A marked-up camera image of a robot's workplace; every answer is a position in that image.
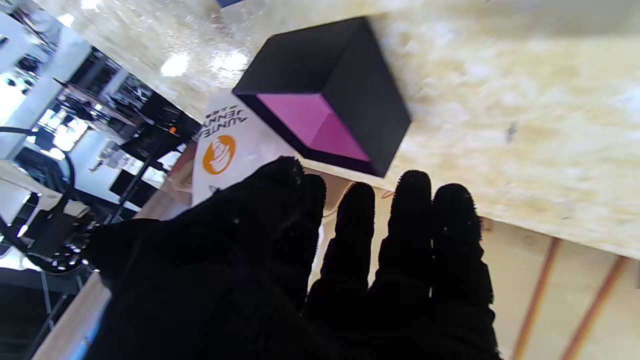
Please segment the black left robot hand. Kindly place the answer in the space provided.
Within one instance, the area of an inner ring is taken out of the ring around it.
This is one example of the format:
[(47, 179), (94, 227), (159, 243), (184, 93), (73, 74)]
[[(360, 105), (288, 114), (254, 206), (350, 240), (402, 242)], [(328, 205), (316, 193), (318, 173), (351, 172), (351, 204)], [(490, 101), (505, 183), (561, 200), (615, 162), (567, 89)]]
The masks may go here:
[(282, 156), (175, 218), (91, 231), (110, 301), (85, 360), (500, 358), (466, 187), (400, 176), (370, 284), (376, 197), (353, 183), (309, 285), (326, 191)]

